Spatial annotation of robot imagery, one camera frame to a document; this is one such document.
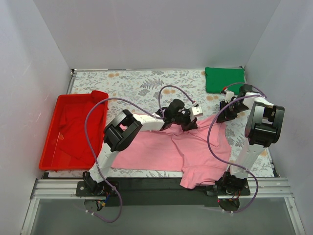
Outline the pink t shirt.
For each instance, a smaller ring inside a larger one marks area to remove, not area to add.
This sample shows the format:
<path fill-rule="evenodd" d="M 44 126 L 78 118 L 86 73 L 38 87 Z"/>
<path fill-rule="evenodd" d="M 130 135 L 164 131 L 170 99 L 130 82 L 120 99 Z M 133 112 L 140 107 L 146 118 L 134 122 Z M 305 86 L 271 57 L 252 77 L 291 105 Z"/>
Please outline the pink t shirt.
<path fill-rule="evenodd" d="M 226 125 L 212 123 L 213 119 L 198 121 L 197 129 L 185 132 L 175 124 L 160 132 L 139 132 L 112 167 L 182 172 L 180 185 L 188 189 L 203 181 L 217 181 L 226 171 L 231 147 Z"/>

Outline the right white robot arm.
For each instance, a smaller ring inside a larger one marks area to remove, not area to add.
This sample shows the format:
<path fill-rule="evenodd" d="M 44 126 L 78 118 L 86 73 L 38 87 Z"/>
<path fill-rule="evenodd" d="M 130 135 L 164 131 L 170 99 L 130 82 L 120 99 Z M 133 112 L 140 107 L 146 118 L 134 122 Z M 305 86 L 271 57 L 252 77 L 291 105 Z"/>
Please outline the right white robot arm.
<path fill-rule="evenodd" d="M 248 171 L 258 156 L 279 140 L 285 108 L 268 102 L 264 94 L 253 91 L 253 86 L 248 84 L 242 84 L 237 95 L 228 88 L 222 94 L 225 100 L 220 102 L 217 123 L 234 120 L 239 113 L 250 110 L 244 146 L 236 162 L 216 182 L 220 190 L 231 195 L 246 188 Z"/>

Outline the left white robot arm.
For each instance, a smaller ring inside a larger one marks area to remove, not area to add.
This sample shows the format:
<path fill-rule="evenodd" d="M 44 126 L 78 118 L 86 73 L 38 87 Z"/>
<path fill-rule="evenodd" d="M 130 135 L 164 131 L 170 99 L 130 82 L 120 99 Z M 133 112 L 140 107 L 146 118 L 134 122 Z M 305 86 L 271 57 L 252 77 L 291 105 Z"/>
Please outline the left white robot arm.
<path fill-rule="evenodd" d="M 116 194 L 117 186 L 107 181 L 107 173 L 117 155 L 128 148 L 140 131 L 164 131 L 173 124 L 179 125 L 183 131 L 197 129 L 197 119 L 203 115 L 202 108 L 193 102 L 186 108 L 183 101 L 174 99 L 167 107 L 160 107 L 155 113 L 144 111 L 142 115 L 122 110 L 104 128 L 103 154 L 91 153 L 95 163 L 89 171 L 83 172 L 84 188 L 93 196 L 108 193 Z"/>

